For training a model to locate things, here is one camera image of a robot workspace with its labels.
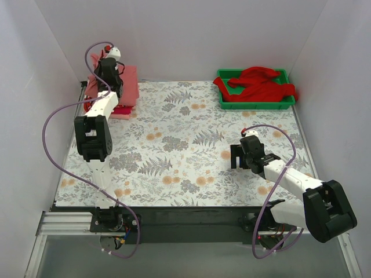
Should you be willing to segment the pink t shirt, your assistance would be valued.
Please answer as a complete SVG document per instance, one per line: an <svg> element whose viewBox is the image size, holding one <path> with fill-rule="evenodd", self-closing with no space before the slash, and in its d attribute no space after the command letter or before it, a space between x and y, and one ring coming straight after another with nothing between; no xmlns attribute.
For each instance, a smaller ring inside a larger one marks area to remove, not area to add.
<svg viewBox="0 0 371 278"><path fill-rule="evenodd" d="M101 50L100 54L91 54L90 59L93 63L93 69L95 70L100 59L105 58L106 54L104 49ZM118 104L126 106L135 106L136 100L139 97L139 86L137 80L137 67L134 65L125 65L124 63L117 61L116 69L120 74L120 78L123 81L122 95L118 96ZM110 89L110 86L100 79L95 73L88 76L88 86L85 90L85 94L90 98L97 98L100 92L105 92Z"/></svg>

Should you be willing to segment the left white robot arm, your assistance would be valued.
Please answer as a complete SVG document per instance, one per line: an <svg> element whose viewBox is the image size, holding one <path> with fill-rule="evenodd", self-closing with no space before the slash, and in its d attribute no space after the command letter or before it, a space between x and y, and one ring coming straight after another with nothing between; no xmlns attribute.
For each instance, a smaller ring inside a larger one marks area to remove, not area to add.
<svg viewBox="0 0 371 278"><path fill-rule="evenodd" d="M111 185L109 155L113 144L108 127L108 118L118 105L122 95L123 81L119 77L118 63L113 57L100 59L94 73L100 78L97 81L98 98L90 110L74 120L77 150L92 174L92 183L97 185L95 195L95 216L97 223L112 232L123 226L123 217L117 209Z"/></svg>

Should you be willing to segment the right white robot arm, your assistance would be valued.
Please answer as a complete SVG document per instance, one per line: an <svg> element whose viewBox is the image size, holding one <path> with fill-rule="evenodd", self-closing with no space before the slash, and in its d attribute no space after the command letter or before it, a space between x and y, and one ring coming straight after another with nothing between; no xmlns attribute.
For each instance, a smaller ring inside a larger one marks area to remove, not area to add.
<svg viewBox="0 0 371 278"><path fill-rule="evenodd" d="M277 182L295 195L302 204L284 200L268 202L261 216L269 230L282 224L306 229L319 242L325 243L353 228L357 218L341 184L335 180L321 181L291 167L277 155L264 151L257 136L241 138L238 145L230 146L231 168L249 169L261 178Z"/></svg>

